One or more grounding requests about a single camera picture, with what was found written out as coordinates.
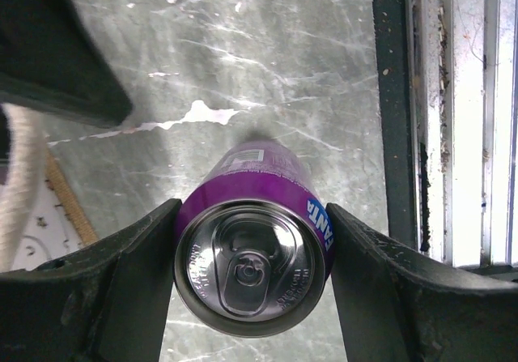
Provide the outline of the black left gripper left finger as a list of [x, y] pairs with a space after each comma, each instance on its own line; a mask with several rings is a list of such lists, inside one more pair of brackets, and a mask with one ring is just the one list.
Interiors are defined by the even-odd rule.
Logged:
[[34, 270], [1, 275], [3, 361], [157, 361], [173, 285], [169, 199]]

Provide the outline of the canvas jute cat-print bag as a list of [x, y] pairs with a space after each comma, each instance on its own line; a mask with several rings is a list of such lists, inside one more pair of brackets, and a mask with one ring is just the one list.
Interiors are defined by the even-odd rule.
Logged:
[[100, 238], [49, 150], [40, 115], [1, 104], [10, 136], [1, 167], [1, 272], [33, 269]]

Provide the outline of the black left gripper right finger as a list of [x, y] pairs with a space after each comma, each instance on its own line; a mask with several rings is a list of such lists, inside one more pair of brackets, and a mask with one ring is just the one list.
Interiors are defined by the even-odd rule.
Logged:
[[331, 279], [350, 361], [514, 361], [517, 270], [455, 268], [336, 204]]

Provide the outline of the purple soda can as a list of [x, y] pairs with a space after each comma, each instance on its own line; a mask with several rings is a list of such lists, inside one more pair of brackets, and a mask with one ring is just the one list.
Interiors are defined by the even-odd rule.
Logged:
[[315, 308], [334, 256], [330, 218], [299, 158], [259, 136], [230, 149], [180, 207], [174, 280], [186, 307], [238, 337], [280, 334]]

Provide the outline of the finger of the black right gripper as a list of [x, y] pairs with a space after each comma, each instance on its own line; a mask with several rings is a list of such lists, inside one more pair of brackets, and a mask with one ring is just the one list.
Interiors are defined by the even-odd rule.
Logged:
[[104, 128], [133, 111], [72, 0], [1, 0], [1, 101]]

